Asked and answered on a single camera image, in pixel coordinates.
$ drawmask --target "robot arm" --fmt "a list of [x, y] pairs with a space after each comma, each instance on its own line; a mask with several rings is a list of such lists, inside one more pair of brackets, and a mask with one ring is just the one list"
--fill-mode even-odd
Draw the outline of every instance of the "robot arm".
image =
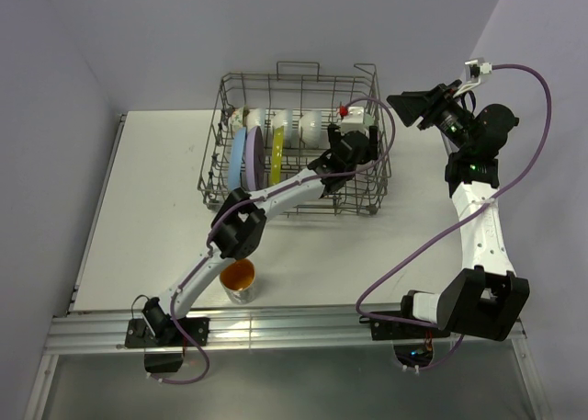
[[[265, 219], [263, 220], [263, 223], [265, 223], [266, 221], [274, 219], [280, 213], [292, 209], [303, 202], [319, 199], [324, 193], [324, 184], [321, 179], [313, 179], [299, 186], [280, 192], [281, 189], [284, 189], [284, 186], [289, 186], [292, 183], [299, 183], [305, 178], [316, 175], [316, 172], [307, 168], [287, 181], [270, 188], [252, 192], [251, 195], [248, 195], [241, 190], [238, 193], [233, 194], [232, 197], [236, 198], [239, 196], [239, 200], [258, 199], [259, 202], [256, 202], [255, 206], [257, 210], [263, 211], [265, 214]], [[232, 204], [231, 199], [228, 199], [228, 201], [229, 202], [225, 204]], [[227, 209], [227, 207], [221, 209], [217, 217], [220, 217]], [[245, 257], [243, 254], [234, 254], [234, 256], [235, 257], [223, 256], [222, 251], [218, 246], [215, 246], [212, 249], [212, 256], [209, 256], [208, 250], [203, 250], [198, 254], [198, 258], [194, 265], [199, 265], [201, 262], [204, 262], [204, 264], [201, 265], [198, 273], [188, 281], [179, 293], [177, 293], [175, 298], [175, 315], [177, 318], [182, 318], [188, 314], [194, 301], [222, 270], [233, 263], [236, 258]], [[172, 287], [166, 289], [159, 295], [159, 301], [161, 302], [163, 309], [167, 310], [170, 308], [172, 296], [178, 291], [180, 284], [186, 276], [186, 274], [183, 274]]]
[[357, 165], [378, 159], [376, 127], [369, 128], [369, 137], [360, 131], [342, 136], [332, 125], [329, 141], [331, 150], [292, 178], [256, 192], [237, 188], [230, 193], [212, 222], [209, 248], [198, 254], [196, 266], [143, 307], [143, 319], [158, 345], [166, 345], [176, 335], [172, 317], [185, 317], [222, 270], [257, 248], [267, 221], [306, 201], [334, 193], [355, 175]]
[[494, 196], [498, 192], [496, 156], [508, 132], [518, 124], [503, 105], [489, 105], [480, 115], [459, 106], [456, 97], [483, 82], [492, 66], [466, 62], [469, 80], [438, 85], [428, 92], [389, 96], [406, 126], [436, 126], [457, 149], [451, 153], [445, 179], [461, 227], [462, 270], [440, 294], [411, 290], [404, 296], [405, 317], [437, 324], [441, 330], [504, 340], [529, 296], [526, 279], [517, 278], [506, 254]]

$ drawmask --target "dish rack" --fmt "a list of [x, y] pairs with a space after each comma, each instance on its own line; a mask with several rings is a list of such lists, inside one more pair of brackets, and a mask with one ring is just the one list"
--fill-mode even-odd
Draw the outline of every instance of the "dish rack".
[[[327, 126], [338, 121], [341, 104], [359, 96], [380, 99], [376, 65], [354, 64], [354, 73], [330, 75], [321, 72], [318, 62], [277, 62], [274, 74], [228, 73], [220, 80], [219, 93], [209, 127], [206, 151], [200, 168], [198, 190], [202, 192], [204, 204], [217, 210], [228, 197], [229, 159], [232, 148], [232, 128], [229, 117], [243, 106], [265, 108], [265, 186], [269, 186], [271, 164], [271, 120], [282, 109], [293, 109], [291, 146], [284, 149], [281, 179], [285, 180], [306, 168], [308, 163], [329, 148], [326, 140]], [[373, 102], [362, 102], [374, 124], [379, 129], [379, 154], [388, 147], [383, 109]], [[308, 149], [298, 135], [300, 117], [310, 110], [322, 112], [322, 139], [318, 149]], [[286, 212], [287, 215], [320, 213], [353, 213], [375, 215], [388, 193], [390, 159], [386, 158], [371, 169], [357, 174], [345, 186], [332, 195], [300, 204]]]

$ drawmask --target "white bowl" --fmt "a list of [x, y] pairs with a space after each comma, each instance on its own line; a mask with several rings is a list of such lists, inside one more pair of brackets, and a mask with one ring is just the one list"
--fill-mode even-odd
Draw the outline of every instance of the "white bowl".
[[322, 113], [311, 110], [304, 114], [298, 123], [300, 139], [306, 147], [316, 149], [321, 142]]
[[247, 132], [250, 132], [255, 126], [259, 126], [261, 134], [266, 139], [266, 110], [263, 108], [251, 109], [245, 120], [247, 123]]
[[272, 131], [284, 128], [284, 146], [289, 147], [292, 140], [292, 109], [280, 110], [272, 118]]

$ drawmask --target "red object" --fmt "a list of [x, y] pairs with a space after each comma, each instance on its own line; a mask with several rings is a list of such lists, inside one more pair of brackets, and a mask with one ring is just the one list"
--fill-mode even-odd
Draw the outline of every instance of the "red object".
[[347, 115], [349, 115], [349, 109], [346, 106], [341, 105], [339, 107], [339, 115], [341, 116], [341, 118], [346, 117]]

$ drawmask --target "white platform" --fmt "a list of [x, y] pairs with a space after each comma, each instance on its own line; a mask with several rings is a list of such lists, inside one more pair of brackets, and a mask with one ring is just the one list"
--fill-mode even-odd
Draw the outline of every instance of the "white platform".
[[[197, 191], [211, 111], [131, 112], [122, 131], [75, 311], [128, 310], [193, 266], [213, 212]], [[443, 180], [438, 131], [398, 122], [389, 194], [375, 217], [280, 217], [251, 256], [260, 279], [250, 306], [352, 304], [365, 288], [457, 216]], [[375, 291], [398, 302], [409, 289], [440, 292], [461, 268], [458, 232]], [[195, 308], [233, 306], [218, 281]]]

